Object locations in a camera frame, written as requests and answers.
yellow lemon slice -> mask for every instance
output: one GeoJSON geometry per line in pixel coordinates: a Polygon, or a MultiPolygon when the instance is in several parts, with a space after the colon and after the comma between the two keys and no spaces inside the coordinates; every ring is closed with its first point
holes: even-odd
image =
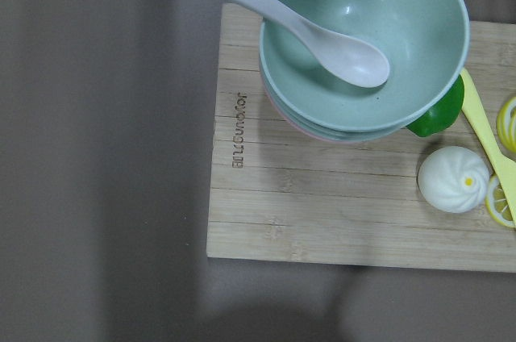
{"type": "Polygon", "coordinates": [[[508,150],[516,152],[516,98],[506,102],[498,112],[497,132],[500,142],[508,150]]]}
{"type": "Polygon", "coordinates": [[[506,195],[500,185],[498,176],[489,179],[485,207],[493,219],[504,227],[514,227],[514,221],[507,204],[506,195]]]}

green vegetable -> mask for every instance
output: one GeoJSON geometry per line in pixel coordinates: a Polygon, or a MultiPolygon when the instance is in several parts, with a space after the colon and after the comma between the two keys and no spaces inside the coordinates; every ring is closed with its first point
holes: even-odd
{"type": "Polygon", "coordinates": [[[462,77],[456,79],[450,90],[419,119],[406,126],[417,136],[425,137],[450,127],[459,116],[464,100],[462,77]]]}

yellow knife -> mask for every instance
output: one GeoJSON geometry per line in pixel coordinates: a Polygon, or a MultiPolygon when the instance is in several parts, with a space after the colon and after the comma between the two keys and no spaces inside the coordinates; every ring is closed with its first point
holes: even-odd
{"type": "Polygon", "coordinates": [[[481,98],[466,68],[462,69],[460,75],[464,81],[462,111],[481,142],[494,172],[498,175],[510,211],[516,215],[516,162],[501,153],[482,106],[481,98]]]}

gray table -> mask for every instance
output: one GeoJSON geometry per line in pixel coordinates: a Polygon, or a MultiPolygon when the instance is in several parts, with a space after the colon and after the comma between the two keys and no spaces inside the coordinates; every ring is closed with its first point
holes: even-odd
{"type": "Polygon", "coordinates": [[[0,0],[0,340],[512,340],[512,274],[206,259],[220,8],[0,0]]]}

cutting board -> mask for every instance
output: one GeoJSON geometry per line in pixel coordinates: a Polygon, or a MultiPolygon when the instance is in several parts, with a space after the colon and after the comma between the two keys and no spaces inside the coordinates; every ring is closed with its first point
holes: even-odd
{"type": "MultiPolygon", "coordinates": [[[[405,128],[358,144],[305,136],[264,93],[260,22],[223,6],[209,257],[516,272],[516,231],[484,205],[447,214],[418,191],[419,166],[444,146],[472,149],[492,171],[463,115],[425,139],[405,128]]],[[[497,111],[516,95],[516,25],[472,22],[466,67],[494,130],[497,111]]]]}

